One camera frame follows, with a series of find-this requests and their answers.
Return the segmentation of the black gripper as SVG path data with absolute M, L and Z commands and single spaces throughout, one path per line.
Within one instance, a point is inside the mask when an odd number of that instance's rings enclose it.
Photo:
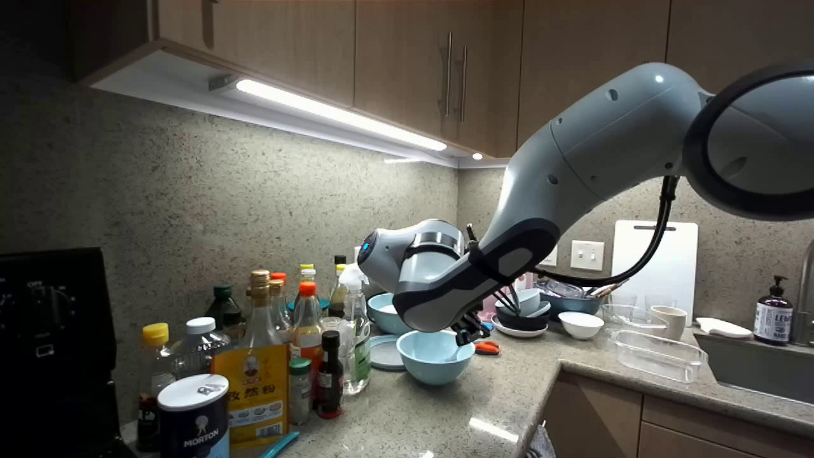
M 476 316 L 476 313 L 463 313 L 456 323 L 456 343 L 467 347 L 476 343 L 477 339 L 489 339 L 491 329 Z

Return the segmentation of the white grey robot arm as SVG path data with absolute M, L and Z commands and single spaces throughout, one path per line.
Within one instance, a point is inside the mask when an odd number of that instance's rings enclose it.
M 485 334 L 484 297 L 536 267 L 577 220 L 648 178 L 687 180 L 738 217 L 811 220 L 814 64 L 770 64 L 714 94 L 671 64 L 639 64 L 522 143 L 484 236 L 443 220 L 377 230 L 359 267 L 395 296 L 405 325 L 470 343 Z

